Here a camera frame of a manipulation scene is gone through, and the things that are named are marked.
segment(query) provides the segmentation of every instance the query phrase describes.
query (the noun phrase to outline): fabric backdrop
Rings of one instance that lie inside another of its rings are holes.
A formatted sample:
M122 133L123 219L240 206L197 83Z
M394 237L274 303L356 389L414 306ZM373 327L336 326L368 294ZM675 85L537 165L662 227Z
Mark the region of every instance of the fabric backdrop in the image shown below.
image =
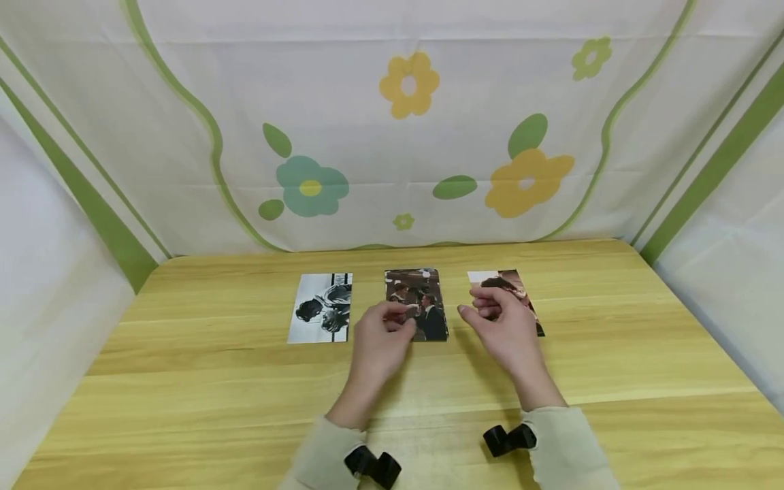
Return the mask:
M780 0L3 2L0 487L186 254L622 238L782 410L782 38Z
M652 232L783 21L775 0L27 0L2 7L0 74L138 285L180 254Z

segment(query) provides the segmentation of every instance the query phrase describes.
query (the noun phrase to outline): color photo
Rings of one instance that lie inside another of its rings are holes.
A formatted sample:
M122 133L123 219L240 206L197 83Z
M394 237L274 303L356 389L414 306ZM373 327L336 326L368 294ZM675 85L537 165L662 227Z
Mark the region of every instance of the color photo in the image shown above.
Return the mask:
M544 337L542 324L539 323L539 315L536 314L531 298L528 297L523 281L520 280L520 275L515 269L469 272L468 281L471 283L472 288L501 288L514 294L534 314L534 318L536 318L536 334Z
M438 271L432 268L388 270L384 273L387 301L408 305L406 318L416 320L415 341L449 337Z

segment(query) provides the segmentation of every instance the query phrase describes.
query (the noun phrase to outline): floral pattern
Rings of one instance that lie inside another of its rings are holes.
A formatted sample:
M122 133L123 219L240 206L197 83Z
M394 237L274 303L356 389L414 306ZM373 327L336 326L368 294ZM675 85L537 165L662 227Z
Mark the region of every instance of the floral pattern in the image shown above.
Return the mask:
M333 215L339 200L348 195L346 177L335 169L322 167L313 158L294 156L278 166L278 183L283 186L283 202L305 218Z
M430 68L428 55L417 51L407 60L396 56L390 60L387 71L388 75L379 83L379 91L392 103L392 117L405 119L409 114L425 114L430 109L433 92L441 83L438 73ZM416 89L411 94L403 90L403 81L408 77L416 82Z
M398 231L405 231L411 230L411 227L414 226L414 217L411 216L411 213L399 214L395 216L394 221L392 224L397 228Z
M516 218L552 198L574 164L568 155L547 158L539 148L523 151L493 172L485 205L502 218ZM531 185L523 188L524 181Z
M595 77L610 56L612 56L612 49L609 37L587 40L583 48L572 57L572 66L575 68L572 78L578 82L583 78Z

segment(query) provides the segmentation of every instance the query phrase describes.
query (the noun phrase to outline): left hand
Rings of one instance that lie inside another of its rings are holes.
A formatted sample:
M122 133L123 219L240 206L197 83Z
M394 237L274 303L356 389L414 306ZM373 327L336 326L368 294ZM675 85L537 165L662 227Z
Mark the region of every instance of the left hand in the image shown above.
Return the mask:
M368 308L354 326L354 353L343 388L327 420L340 427L364 430L384 384L400 369L416 322L405 323L406 305L379 303Z

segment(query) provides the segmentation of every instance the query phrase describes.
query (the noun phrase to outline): hand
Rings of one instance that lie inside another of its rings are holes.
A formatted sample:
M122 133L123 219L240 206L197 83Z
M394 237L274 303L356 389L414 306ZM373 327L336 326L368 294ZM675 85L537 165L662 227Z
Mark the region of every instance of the hand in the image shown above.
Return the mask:
M567 406L547 372L533 313L515 295L501 288L474 288L470 293L477 309L460 305L457 311L479 335L495 361L509 373L522 408L531 411L546 406Z
M405 318L403 303L370 307L354 326L354 353L343 392L327 420L337 426L364 430L384 384L400 369L416 323Z

